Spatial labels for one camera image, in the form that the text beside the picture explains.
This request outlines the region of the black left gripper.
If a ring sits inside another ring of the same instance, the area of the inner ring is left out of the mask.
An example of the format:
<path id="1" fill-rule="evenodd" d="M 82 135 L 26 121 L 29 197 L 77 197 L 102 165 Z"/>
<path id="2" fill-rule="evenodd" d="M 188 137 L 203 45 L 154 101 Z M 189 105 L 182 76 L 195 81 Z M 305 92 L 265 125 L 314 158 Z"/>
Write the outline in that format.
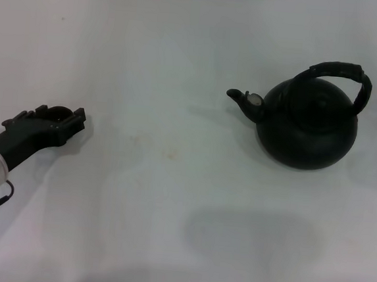
<path id="1" fill-rule="evenodd" d="M 48 112 L 48 106 L 41 105 L 2 122 L 5 131 L 0 133 L 0 155 L 9 171 L 42 149 L 63 146 L 85 128 L 84 108 L 51 107 L 52 122 Z"/>

